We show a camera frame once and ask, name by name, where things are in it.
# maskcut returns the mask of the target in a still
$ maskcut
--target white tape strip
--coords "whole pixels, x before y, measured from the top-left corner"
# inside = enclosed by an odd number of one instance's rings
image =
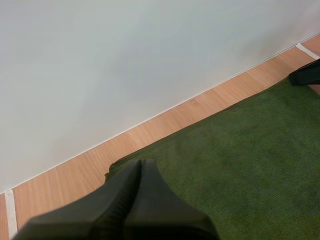
[[[8,221],[9,238],[12,239],[17,233],[17,218],[14,191],[12,189],[4,192],[6,216]]]
[[[315,59],[315,60],[320,59],[320,56],[318,56],[317,54],[313,53],[312,51],[306,49],[306,48],[305,48],[304,46],[302,46],[300,43],[298,43],[298,44],[296,45],[296,47],[297,47],[298,49],[300,49],[301,51],[305,52],[306,54],[308,54],[308,55],[309,55],[310,57],[312,57],[313,59]]]

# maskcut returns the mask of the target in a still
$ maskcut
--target black object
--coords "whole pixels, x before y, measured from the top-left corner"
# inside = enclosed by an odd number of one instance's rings
[[[289,74],[292,85],[320,85],[320,59]]]
[[[218,240],[209,217],[180,200],[154,160],[133,160],[103,186],[32,218],[13,240]]]

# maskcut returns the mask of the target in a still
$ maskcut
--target wooden floor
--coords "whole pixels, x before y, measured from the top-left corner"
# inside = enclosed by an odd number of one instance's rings
[[[320,55],[320,35],[302,44]],[[104,174],[118,159],[217,113],[281,81],[297,68],[312,62],[293,47],[272,59],[96,146],[93,149],[13,189],[17,227],[35,216],[73,202],[104,182]],[[312,86],[320,94],[320,86]],[[6,218],[0,195],[0,237]]]

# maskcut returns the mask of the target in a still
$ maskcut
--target wood grain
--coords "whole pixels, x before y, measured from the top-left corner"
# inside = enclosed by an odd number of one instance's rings
[[[302,46],[320,56],[320,34],[301,43]]]
[[[0,194],[0,240],[9,240],[5,194]]]
[[[269,88],[311,61],[310,56],[293,47],[15,187],[18,229],[29,218],[94,191],[118,159]]]
[[[303,42],[302,45],[308,50],[310,50],[311,52],[313,52],[314,54],[320,56],[320,34]],[[320,85],[309,85],[309,86],[320,95]]]

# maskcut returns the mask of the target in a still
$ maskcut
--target green rug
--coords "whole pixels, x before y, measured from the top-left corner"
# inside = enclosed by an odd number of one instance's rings
[[[320,97],[307,86],[284,80],[122,158],[107,180],[131,159],[155,159],[222,240],[320,239]]]

